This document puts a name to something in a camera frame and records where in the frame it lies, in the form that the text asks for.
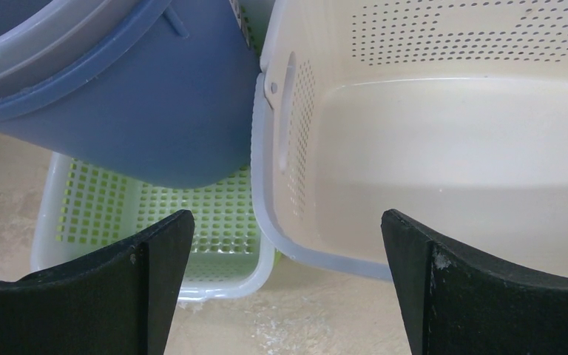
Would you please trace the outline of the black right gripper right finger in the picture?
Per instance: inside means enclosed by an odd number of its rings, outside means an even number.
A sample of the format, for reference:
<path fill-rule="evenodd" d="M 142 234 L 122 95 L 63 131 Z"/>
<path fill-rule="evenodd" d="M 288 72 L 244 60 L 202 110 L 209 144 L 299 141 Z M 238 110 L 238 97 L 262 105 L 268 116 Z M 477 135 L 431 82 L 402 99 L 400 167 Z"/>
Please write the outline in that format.
<path fill-rule="evenodd" d="M 413 354 L 568 354 L 568 278 L 523 267 L 391 209 L 382 237 Z"/>

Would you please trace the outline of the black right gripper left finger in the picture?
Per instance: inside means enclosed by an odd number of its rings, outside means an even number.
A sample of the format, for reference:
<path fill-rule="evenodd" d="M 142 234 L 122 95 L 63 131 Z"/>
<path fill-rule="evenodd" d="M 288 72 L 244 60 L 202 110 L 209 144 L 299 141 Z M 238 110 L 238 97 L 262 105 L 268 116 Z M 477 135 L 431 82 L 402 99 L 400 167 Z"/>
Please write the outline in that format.
<path fill-rule="evenodd" d="M 180 210 L 66 263 L 0 281 L 0 354 L 162 354 L 195 230 Z"/>

